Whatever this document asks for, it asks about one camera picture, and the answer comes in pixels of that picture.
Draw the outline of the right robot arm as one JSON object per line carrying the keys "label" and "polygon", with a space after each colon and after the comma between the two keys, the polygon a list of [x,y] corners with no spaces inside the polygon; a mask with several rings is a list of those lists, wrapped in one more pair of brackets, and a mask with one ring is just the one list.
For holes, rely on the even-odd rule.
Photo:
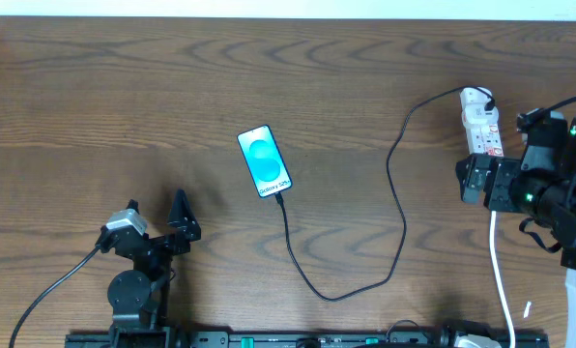
{"label": "right robot arm", "polygon": [[566,269],[566,346],[576,347],[576,118],[537,109],[517,118],[526,139],[521,158],[471,154],[456,165],[461,198],[490,211],[525,215],[519,229],[536,224],[551,231]]}

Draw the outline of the blue Galaxy S25+ smartphone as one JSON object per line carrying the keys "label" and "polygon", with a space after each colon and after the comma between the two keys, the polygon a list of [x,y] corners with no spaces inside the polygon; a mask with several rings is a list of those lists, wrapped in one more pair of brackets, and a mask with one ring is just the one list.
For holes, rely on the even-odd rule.
{"label": "blue Galaxy S25+ smartphone", "polygon": [[268,125],[237,135],[245,163],[260,198],[266,198],[293,185],[287,166]]}

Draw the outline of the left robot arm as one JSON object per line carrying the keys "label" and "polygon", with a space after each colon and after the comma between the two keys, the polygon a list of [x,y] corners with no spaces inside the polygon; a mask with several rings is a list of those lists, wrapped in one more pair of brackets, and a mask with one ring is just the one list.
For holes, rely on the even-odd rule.
{"label": "left robot arm", "polygon": [[174,257],[190,252],[201,228],[182,189],[175,194],[167,224],[171,234],[151,238],[138,202],[113,214],[101,228],[96,246],[129,259],[132,268],[116,275],[107,290],[113,308],[108,331],[111,347],[187,347],[187,334],[167,322]]}

